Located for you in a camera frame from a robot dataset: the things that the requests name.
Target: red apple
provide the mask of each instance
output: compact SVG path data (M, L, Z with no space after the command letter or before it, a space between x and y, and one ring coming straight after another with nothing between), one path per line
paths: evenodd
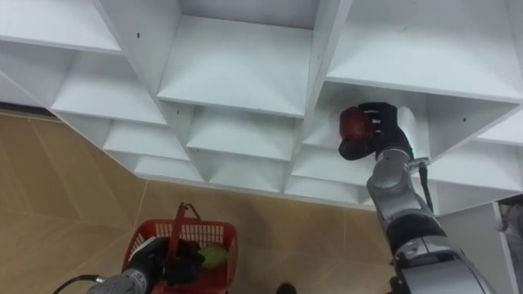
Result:
M371 139L373 121L357 107L345 109L340 114L340 135L343 140Z

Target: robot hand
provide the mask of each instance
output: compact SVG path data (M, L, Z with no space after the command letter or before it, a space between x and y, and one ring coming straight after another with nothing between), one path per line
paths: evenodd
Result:
M346 160L364 158L374 152L376 157L385 149L400 149L413 159L413 151L405 133L398 126L398 109L385 102L363 103L358 108L366 119L372 120L372 135L358 140L344 138L339 146L339 153Z

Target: red plastic basket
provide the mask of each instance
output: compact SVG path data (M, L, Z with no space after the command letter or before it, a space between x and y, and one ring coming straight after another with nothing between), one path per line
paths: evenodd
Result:
M187 217L186 211L191 210L195 217ZM153 290L154 294L225 294L235 277L238 260L238 239L236 229L231 224L220 221L203 221L192 204L180 204L176 218L173 220L148 220L140 225L132 236L122 270L125 269L131 254L150 237L170 237L168 257L174 258L178 241L196 241L201 247L207 243L221 243L229 252L227 262L215 270L204 271L195 283L169 287L160 283Z

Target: green object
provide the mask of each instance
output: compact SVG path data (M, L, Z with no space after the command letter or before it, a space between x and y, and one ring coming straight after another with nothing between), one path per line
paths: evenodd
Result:
M205 258L202 266L206 270L214 270L227 262L227 250L217 243L207 244L198 253Z

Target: tiled floor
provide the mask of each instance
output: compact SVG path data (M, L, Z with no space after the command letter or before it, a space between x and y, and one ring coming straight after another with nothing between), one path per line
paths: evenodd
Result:
M372 212L137 179L65 124L0 115L0 292L50 293L117 274L131 233L179 202L239 233L230 293L386 293L392 268ZM85 293L79 283L63 293Z

